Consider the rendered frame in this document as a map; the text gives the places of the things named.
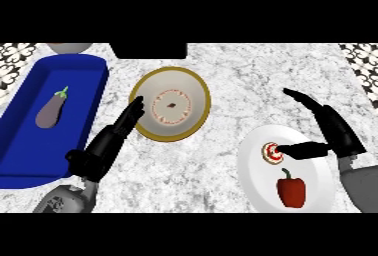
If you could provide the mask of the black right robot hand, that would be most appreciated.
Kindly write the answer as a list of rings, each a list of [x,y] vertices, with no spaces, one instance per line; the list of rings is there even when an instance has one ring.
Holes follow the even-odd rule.
[[[321,105],[309,95],[296,90],[286,88],[284,93],[312,111],[327,142],[280,145],[277,150],[296,160],[325,157],[330,151],[339,158],[365,153],[365,146],[336,109],[330,105]]]

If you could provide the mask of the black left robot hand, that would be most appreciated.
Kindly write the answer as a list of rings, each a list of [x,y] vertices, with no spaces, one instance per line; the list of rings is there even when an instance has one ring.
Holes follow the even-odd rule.
[[[73,149],[66,155],[69,170],[76,176],[100,182],[117,159],[125,140],[144,116],[144,97],[138,96],[117,121],[107,125],[85,150]]]

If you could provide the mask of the white plate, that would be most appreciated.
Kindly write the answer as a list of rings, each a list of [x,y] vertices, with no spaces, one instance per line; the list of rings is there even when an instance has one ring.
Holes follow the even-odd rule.
[[[330,212],[336,197],[333,174],[325,158],[296,160],[284,155],[280,164],[263,158],[268,143],[293,145],[309,138],[283,125],[258,127],[247,135],[238,150],[238,179],[255,209],[269,213]],[[306,197],[300,208],[287,207],[280,198],[278,181],[300,178],[305,181]]]

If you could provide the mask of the gold-rimmed grey bowl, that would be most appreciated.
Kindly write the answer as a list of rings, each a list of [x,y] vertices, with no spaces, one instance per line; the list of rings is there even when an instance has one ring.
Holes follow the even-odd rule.
[[[141,134],[160,142],[188,138],[204,125],[212,108],[201,76],[184,67],[163,67],[138,81],[131,100],[138,96],[145,104],[145,115],[136,125]]]

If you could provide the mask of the grey round bowl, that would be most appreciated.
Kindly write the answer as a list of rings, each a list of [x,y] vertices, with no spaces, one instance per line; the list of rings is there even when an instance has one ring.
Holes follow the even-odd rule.
[[[58,54],[79,54],[85,52],[92,44],[91,43],[49,43],[48,46]]]

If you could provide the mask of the purple eggplant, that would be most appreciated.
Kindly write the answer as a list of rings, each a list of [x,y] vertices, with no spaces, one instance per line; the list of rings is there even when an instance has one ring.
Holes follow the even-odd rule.
[[[52,128],[61,118],[63,107],[69,98],[69,88],[57,91],[36,116],[36,125],[42,129]]]

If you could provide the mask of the blue rectangular tray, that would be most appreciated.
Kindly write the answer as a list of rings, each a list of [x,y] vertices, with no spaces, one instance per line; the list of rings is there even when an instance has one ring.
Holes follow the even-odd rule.
[[[107,61],[88,54],[42,58],[0,116],[0,189],[42,186],[72,175],[66,154],[86,146],[108,80]],[[66,91],[57,125],[36,124],[41,109]]]

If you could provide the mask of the red bell pepper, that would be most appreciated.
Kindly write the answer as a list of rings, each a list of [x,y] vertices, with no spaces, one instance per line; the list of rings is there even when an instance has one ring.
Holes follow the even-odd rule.
[[[294,178],[287,168],[283,168],[286,178],[277,182],[281,202],[289,208],[302,208],[306,202],[306,183],[302,178]]]

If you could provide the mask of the black appliance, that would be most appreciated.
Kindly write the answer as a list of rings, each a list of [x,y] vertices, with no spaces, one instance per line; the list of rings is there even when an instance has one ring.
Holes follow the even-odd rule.
[[[111,43],[119,59],[185,59],[187,43]]]

